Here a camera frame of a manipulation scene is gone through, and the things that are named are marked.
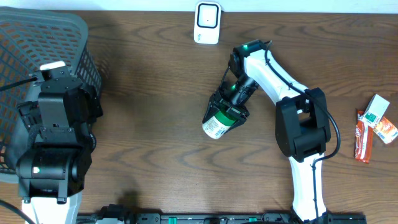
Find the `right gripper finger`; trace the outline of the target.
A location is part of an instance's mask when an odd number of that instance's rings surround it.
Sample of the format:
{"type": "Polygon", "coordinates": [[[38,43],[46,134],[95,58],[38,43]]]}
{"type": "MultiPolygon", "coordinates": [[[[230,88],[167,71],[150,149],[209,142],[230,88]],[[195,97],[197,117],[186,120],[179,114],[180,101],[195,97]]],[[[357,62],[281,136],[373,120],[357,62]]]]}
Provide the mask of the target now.
{"type": "Polygon", "coordinates": [[[217,112],[219,112],[220,101],[221,101],[220,92],[216,91],[214,94],[210,96],[208,106],[202,120],[203,124],[207,122],[210,118],[212,118],[217,112]]]}
{"type": "Polygon", "coordinates": [[[247,121],[247,116],[243,115],[243,116],[230,116],[227,115],[223,118],[223,121],[225,122],[225,126],[228,126],[228,130],[225,131],[224,133],[228,133],[229,131],[232,131],[234,128],[237,128],[238,126],[243,125],[246,121],[247,121]]]}

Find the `green lid jar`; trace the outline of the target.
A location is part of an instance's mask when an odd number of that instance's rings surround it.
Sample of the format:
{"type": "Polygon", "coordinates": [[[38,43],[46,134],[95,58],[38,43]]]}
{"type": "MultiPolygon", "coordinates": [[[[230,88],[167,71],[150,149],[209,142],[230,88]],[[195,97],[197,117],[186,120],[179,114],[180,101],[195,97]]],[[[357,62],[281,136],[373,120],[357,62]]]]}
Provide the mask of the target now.
{"type": "Polygon", "coordinates": [[[220,110],[202,124],[202,129],[210,138],[219,139],[237,120],[237,118],[228,114],[226,111],[220,110]]]}

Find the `red orange snack bar wrapper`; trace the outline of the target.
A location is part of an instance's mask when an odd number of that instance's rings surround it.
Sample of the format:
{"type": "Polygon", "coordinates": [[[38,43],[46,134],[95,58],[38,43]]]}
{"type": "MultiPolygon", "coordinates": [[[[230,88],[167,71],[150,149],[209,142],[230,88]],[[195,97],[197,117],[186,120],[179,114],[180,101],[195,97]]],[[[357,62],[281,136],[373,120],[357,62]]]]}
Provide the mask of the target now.
{"type": "Polygon", "coordinates": [[[373,129],[361,121],[363,110],[357,110],[357,123],[355,126],[354,158],[357,161],[369,164],[373,146],[373,129]]]}

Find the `white green medicine box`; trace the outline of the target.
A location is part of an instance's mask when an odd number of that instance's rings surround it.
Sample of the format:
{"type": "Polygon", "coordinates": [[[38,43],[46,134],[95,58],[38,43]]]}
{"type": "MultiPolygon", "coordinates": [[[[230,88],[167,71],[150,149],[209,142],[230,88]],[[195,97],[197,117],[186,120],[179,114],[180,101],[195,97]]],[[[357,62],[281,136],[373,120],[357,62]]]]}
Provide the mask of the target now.
{"type": "Polygon", "coordinates": [[[386,112],[390,102],[383,97],[375,94],[365,109],[363,115],[359,117],[359,120],[364,124],[367,124],[371,128],[375,128],[376,125],[382,119],[386,112]]]}

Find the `orange small carton box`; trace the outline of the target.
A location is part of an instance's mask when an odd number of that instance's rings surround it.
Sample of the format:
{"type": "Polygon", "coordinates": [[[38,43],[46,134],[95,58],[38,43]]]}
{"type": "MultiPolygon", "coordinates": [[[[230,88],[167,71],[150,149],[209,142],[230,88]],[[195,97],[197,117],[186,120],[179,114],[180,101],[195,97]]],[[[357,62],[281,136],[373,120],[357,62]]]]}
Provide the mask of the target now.
{"type": "Polygon", "coordinates": [[[382,117],[373,131],[385,144],[391,143],[397,137],[397,128],[385,116],[382,117]]]}

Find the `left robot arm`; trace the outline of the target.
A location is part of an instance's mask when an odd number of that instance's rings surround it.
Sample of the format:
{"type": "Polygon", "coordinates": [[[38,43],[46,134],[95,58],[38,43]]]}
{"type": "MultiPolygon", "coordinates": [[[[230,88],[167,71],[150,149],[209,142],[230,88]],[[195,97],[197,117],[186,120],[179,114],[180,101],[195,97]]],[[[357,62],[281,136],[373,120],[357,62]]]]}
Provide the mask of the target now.
{"type": "Polygon", "coordinates": [[[37,100],[17,107],[28,130],[16,163],[22,211],[28,223],[76,223],[103,110],[95,87],[66,66],[40,74],[37,100]]]}

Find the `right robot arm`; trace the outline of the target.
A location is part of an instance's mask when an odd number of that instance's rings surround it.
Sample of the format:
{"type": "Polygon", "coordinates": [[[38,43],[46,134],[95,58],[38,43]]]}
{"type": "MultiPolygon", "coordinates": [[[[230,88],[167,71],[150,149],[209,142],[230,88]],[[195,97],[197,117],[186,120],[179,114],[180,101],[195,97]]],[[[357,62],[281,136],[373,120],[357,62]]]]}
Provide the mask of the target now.
{"type": "Polygon", "coordinates": [[[235,47],[227,70],[237,78],[234,84],[222,81],[202,121],[203,131],[219,139],[243,125],[251,95],[262,88],[275,105],[275,138],[288,157],[294,184],[293,213],[300,223],[314,222],[326,212],[321,187],[321,158],[330,140],[325,95],[292,78],[275,60],[271,42],[254,40],[235,47]]]}

